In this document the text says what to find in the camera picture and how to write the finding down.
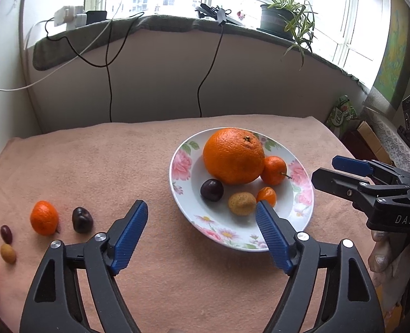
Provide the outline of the right hand in glove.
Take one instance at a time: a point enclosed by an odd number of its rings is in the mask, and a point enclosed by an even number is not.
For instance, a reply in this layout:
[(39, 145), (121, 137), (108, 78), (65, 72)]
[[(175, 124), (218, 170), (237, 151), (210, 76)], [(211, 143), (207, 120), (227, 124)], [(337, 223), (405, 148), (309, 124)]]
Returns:
[(373, 273), (373, 285), (405, 286), (410, 277), (410, 245), (395, 255), (388, 232), (372, 231), (371, 237), (375, 245), (368, 258), (368, 265)]

